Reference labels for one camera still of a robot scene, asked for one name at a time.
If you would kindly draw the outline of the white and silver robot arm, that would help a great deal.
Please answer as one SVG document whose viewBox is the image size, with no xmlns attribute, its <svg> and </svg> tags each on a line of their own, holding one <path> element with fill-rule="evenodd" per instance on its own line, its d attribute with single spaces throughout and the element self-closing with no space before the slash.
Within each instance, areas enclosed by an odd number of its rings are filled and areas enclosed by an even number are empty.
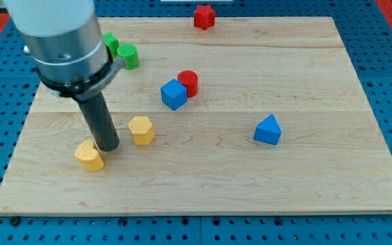
<svg viewBox="0 0 392 245">
<path fill-rule="evenodd" d="M 98 148 L 116 149 L 119 138 L 103 89 L 125 67 L 106 46 L 93 1 L 4 0 L 34 59 L 41 82 L 77 102 Z"/>
</svg>

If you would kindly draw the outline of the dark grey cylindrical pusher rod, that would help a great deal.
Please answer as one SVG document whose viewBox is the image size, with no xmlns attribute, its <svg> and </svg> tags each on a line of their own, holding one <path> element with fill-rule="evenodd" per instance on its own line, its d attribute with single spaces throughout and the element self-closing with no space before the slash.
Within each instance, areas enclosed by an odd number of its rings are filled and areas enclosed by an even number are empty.
<svg viewBox="0 0 392 245">
<path fill-rule="evenodd" d="M 94 137 L 97 147 L 104 152 L 111 152 L 120 143 L 112 117 L 102 93 L 84 100 L 76 100 L 81 113 Z"/>
</svg>

